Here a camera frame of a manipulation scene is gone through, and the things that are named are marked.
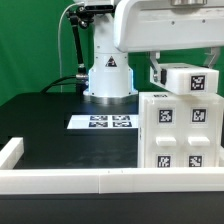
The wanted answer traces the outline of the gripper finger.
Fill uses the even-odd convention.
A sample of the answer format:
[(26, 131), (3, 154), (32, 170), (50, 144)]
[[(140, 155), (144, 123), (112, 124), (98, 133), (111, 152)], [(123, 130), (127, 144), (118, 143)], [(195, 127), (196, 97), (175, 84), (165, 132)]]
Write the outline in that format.
[(153, 81), (160, 84), (165, 84), (167, 81), (167, 70), (162, 69), (158, 63), (160, 53), (158, 51), (151, 51), (149, 54), (150, 67), (153, 70)]
[(204, 65), (207, 68), (213, 68), (216, 62), (218, 61), (218, 58), (220, 56), (220, 48), (219, 47), (211, 47), (208, 52), (206, 53), (207, 58), (205, 60)]

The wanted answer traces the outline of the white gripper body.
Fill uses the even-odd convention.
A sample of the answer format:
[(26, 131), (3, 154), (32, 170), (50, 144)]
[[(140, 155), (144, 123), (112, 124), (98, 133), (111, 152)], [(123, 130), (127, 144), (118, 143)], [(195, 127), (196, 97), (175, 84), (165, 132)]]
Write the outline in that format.
[(224, 0), (192, 6), (122, 0), (114, 16), (114, 45), (122, 52), (224, 46)]

